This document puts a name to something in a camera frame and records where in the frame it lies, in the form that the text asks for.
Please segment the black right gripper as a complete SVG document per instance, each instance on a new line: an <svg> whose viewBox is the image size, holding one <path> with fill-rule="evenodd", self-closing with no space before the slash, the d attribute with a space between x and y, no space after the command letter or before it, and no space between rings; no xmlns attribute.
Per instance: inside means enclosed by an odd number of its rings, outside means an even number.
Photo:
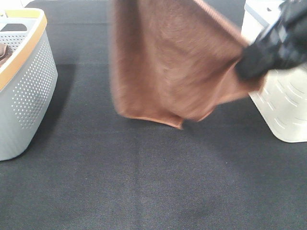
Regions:
<svg viewBox="0 0 307 230"><path fill-rule="evenodd" d="M291 69L307 61L307 2L286 0L278 20L243 50L235 69L240 79L259 78L272 69Z"/></svg>

